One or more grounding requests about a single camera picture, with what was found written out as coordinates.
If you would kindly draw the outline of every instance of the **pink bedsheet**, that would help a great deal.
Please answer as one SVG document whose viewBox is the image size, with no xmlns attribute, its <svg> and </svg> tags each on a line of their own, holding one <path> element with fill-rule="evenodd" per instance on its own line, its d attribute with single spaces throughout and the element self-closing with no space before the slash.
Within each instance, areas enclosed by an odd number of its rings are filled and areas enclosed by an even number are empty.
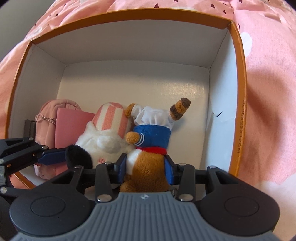
<svg viewBox="0 0 296 241">
<path fill-rule="evenodd" d="M 56 0 L 0 63 L 0 138 L 14 76 L 29 39 L 69 22 L 130 8 L 184 8 L 237 23 L 248 77 L 246 139 L 239 177 L 281 208 L 275 234 L 296 233 L 296 12 L 283 0 Z"/>
</svg>

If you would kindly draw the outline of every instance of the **black plush tail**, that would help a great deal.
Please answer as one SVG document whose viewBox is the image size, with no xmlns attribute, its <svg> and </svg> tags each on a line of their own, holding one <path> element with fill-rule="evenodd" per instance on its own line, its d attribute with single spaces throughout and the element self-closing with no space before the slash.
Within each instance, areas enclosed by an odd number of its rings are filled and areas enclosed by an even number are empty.
<svg viewBox="0 0 296 241">
<path fill-rule="evenodd" d="M 65 152 L 65 158 L 68 168 L 81 165 L 84 169 L 93 168 L 90 154 L 83 148 L 77 145 L 70 145 Z"/>
</svg>

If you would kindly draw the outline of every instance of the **white plush toy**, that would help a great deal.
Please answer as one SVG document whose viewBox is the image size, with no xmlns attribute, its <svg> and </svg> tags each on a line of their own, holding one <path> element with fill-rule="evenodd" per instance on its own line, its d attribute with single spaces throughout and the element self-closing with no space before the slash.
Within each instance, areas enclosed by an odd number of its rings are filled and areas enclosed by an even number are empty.
<svg viewBox="0 0 296 241">
<path fill-rule="evenodd" d="M 102 105 L 76 145 L 67 148 L 68 167 L 95 168 L 105 161 L 116 162 L 122 153 L 134 149 L 124 138 L 130 129 L 131 119 L 125 116 L 122 105 L 113 102 Z"/>
</svg>

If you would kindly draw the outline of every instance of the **logo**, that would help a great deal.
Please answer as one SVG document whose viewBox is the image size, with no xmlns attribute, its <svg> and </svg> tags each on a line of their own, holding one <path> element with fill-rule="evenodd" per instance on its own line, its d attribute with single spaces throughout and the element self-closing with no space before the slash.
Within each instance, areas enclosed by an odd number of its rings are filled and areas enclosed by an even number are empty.
<svg viewBox="0 0 296 241">
<path fill-rule="evenodd" d="M 140 196 L 140 198 L 142 198 L 143 200 L 146 200 L 149 198 L 149 196 L 147 194 L 143 194 Z"/>
</svg>

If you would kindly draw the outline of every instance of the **plush ear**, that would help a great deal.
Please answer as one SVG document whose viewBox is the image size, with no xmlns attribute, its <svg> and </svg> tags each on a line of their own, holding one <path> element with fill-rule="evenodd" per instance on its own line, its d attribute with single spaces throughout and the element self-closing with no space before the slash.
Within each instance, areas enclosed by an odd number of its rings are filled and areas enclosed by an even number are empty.
<svg viewBox="0 0 296 241">
<path fill-rule="evenodd" d="M 125 110 L 125 115 L 127 118 L 131 117 L 131 111 L 133 109 L 133 107 L 135 106 L 135 104 L 130 104 L 127 109 Z"/>
<path fill-rule="evenodd" d="M 93 168 L 90 154 L 77 145 L 70 145 L 67 147 L 65 152 L 65 159 L 68 168 L 73 168 L 77 165 L 83 166 L 84 169 Z"/>
<path fill-rule="evenodd" d="M 191 101 L 187 98 L 182 98 L 170 108 L 170 115 L 173 120 L 180 120 L 183 114 L 187 111 Z"/>
<path fill-rule="evenodd" d="M 135 145 L 140 140 L 140 138 L 141 136 L 137 132 L 129 131 L 126 133 L 126 142 L 128 144 Z"/>
</svg>

